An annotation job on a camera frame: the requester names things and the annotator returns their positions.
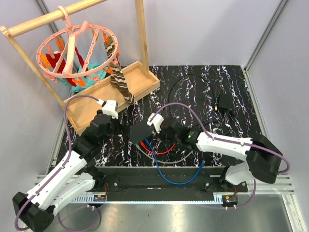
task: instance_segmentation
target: gray floor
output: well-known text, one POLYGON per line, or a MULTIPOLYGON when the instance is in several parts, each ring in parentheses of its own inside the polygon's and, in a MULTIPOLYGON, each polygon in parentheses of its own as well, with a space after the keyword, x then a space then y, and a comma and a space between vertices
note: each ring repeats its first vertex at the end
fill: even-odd
MULTIPOLYGON (((249 197, 241 196, 241 202, 249 197)), ((66 218, 79 204, 61 211, 66 218)), ((106 204, 100 208, 96 232, 291 232, 280 196, 256 196, 246 208, 212 210, 200 205, 106 204)), ((95 212, 82 209, 64 221, 71 229, 82 230, 93 221, 95 212)), ((64 232, 55 219, 46 232, 64 232)))

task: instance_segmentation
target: gray cable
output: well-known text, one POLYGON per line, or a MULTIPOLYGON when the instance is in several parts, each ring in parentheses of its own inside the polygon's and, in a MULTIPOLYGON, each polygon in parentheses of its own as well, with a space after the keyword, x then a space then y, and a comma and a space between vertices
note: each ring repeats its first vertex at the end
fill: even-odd
MULTIPOLYGON (((138 144, 136 144, 135 146, 136 146, 136 148, 137 148, 141 153, 143 153, 145 156, 147 156, 148 158, 150 158, 150 159, 152 159, 153 161, 155 161, 155 159, 152 158, 151 156, 149 156, 146 152, 144 152, 138 144)), ((188 155, 186 155, 186 156, 183 157, 182 159, 180 159, 180 160, 178 160, 178 161, 175 161, 175 162, 164 162, 164 161, 159 161, 159 160, 158 160, 158 162, 159 162, 159 163, 162 163, 162 164, 175 164, 175 163, 180 163, 181 161, 184 161, 186 158, 188 158, 192 153, 193 153, 193 151, 191 151, 188 155)))

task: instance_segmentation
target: orange clothespin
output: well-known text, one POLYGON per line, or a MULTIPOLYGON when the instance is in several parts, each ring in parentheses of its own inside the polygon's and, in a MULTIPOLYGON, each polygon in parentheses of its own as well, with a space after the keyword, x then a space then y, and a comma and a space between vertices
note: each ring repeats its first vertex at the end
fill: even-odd
POLYGON ((95 30, 93 30, 93 28, 91 28, 92 29, 92 36, 95 36, 95 30))
POLYGON ((60 51, 63 51, 63 39, 60 38, 60 40, 59 40, 57 36, 56 36, 55 39, 56 39, 56 44, 57 44, 59 50, 60 50, 60 51))
POLYGON ((72 82, 74 82, 74 83, 76 83, 76 84, 78 84, 78 85, 80 85, 82 87, 86 86, 85 82, 80 77, 78 78, 78 80, 72 78, 72 82))
POLYGON ((49 61, 47 60, 46 56, 44 56, 42 53, 40 53, 40 59, 43 61, 42 65, 44 68, 51 67, 52 65, 49 63, 49 61))
POLYGON ((107 36, 104 31, 102 31, 102 32, 103 32, 104 41, 106 43, 108 43, 108 41, 110 40, 111 36, 110 35, 107 36))
POLYGON ((103 70, 109 74, 113 74, 114 72, 112 71, 112 68, 108 66, 108 69, 103 68, 103 70))
POLYGON ((119 52, 119 50, 117 51, 116 56, 117 56, 117 57, 118 57, 118 56, 120 56, 120 52, 119 52))

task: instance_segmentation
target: wooden rod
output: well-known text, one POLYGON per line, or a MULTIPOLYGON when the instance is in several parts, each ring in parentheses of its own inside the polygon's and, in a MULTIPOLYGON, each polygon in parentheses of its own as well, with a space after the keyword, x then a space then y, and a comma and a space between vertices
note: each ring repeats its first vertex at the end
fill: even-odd
MULTIPOLYGON (((70 6, 65 7, 64 9, 67 11, 68 15, 73 13, 82 11, 91 6, 97 5, 106 0, 83 0, 77 3, 74 3, 70 6)), ((61 10, 56 10, 54 12, 42 15, 35 19, 29 20, 27 22, 21 23, 17 26, 11 27, 8 29, 8 32, 12 37, 16 37, 18 35, 24 34, 28 31, 34 30, 36 28, 42 27, 46 24, 55 22, 56 20, 64 18, 64 15, 61 10)))
POLYGON ((143 63, 143 74, 148 77, 149 63, 148 63, 148 52, 147 52, 147 40, 146 40, 146 27, 145 27, 145 15, 144 15, 144 3, 143 0, 135 0, 135 10, 137 25, 139 29, 140 38, 140 53, 141 62, 143 63))
POLYGON ((34 73, 37 75, 37 77, 42 81, 42 83, 46 86, 46 88, 52 93, 54 98, 56 98, 57 102, 60 104, 62 108, 64 108, 65 104, 61 97, 56 93, 54 88, 47 82, 46 78, 42 75, 40 70, 37 68, 37 66, 33 63, 33 61, 30 59, 30 57, 25 53, 23 48, 20 46, 20 44, 16 41, 15 38, 13 38, 8 30, 5 28, 5 26, 0 27, 1 32, 4 34, 4 36, 7 38, 7 40, 11 43, 11 45, 15 48, 15 50, 19 53, 19 55, 24 59, 24 61, 29 65, 29 67, 34 71, 34 73))

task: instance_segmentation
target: clothespin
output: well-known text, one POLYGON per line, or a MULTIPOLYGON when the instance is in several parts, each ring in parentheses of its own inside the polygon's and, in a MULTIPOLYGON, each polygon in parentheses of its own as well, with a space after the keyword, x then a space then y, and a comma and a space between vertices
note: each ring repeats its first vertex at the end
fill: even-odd
POLYGON ((92 36, 95 36, 95 30, 93 30, 93 28, 91 28, 91 30, 92 30, 92 36))
POLYGON ((120 56, 120 52, 119 52, 119 50, 117 51, 116 56, 117 56, 117 57, 118 57, 118 56, 120 56))
POLYGON ((108 69, 103 68, 103 70, 109 74, 113 74, 114 72, 112 71, 112 68, 110 67, 110 65, 108 66, 108 69))
POLYGON ((94 77, 92 77, 91 75, 88 76, 89 79, 93 80, 93 81, 96 81, 96 82, 100 82, 99 78, 98 78, 98 75, 96 73, 94 73, 94 77))
POLYGON ((113 62, 114 65, 118 65, 119 64, 117 57, 115 57, 115 59, 112 62, 113 62))
POLYGON ((55 39, 56 39, 56 44, 57 44, 59 50, 60 50, 60 51, 63 51, 63 39, 60 38, 60 40, 59 40, 57 36, 56 36, 55 39))
POLYGON ((55 59, 55 55, 54 55, 54 51, 53 51, 52 47, 48 44, 48 45, 46 45, 46 48, 47 48, 47 51, 48 51, 48 53, 50 54, 50 56, 51 56, 53 59, 55 59))
POLYGON ((103 32, 104 41, 106 43, 108 43, 108 41, 110 40, 111 36, 110 35, 107 36, 106 33, 103 30, 102 30, 102 32, 103 32))
POLYGON ((51 76, 51 75, 45 73, 45 74, 44 74, 44 77, 47 78, 47 79, 49 79, 49 80, 51 80, 51 81, 53 81, 53 82, 58 83, 57 78, 55 78, 54 76, 51 76))
POLYGON ((72 78, 72 82, 74 82, 74 83, 76 83, 76 84, 78 84, 78 85, 80 85, 82 87, 86 86, 85 82, 80 77, 78 78, 78 80, 72 78))
POLYGON ((44 68, 51 67, 52 65, 49 63, 49 61, 47 60, 46 56, 44 56, 41 52, 40 52, 40 59, 42 60, 42 65, 44 68))

